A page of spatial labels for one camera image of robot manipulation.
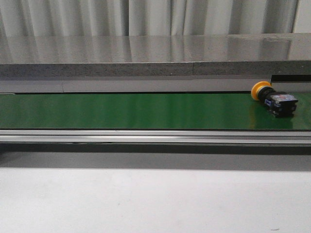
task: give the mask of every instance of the metal edge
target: metal edge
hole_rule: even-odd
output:
[[[0,130],[0,143],[311,144],[311,131]]]

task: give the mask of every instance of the gray table surface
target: gray table surface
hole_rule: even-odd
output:
[[[0,76],[311,74],[311,33],[0,38]]]
[[[7,151],[0,232],[311,231],[311,156]]]

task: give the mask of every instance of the white curtain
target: white curtain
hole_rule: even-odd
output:
[[[297,0],[0,0],[1,36],[290,33]]]

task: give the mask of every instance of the conveyor belt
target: conveyor belt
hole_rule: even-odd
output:
[[[248,93],[0,96],[1,142],[309,144],[311,93],[275,118]]]

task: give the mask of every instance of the white floor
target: white floor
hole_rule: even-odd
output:
[[[1,233],[310,233],[311,172],[0,168]]]

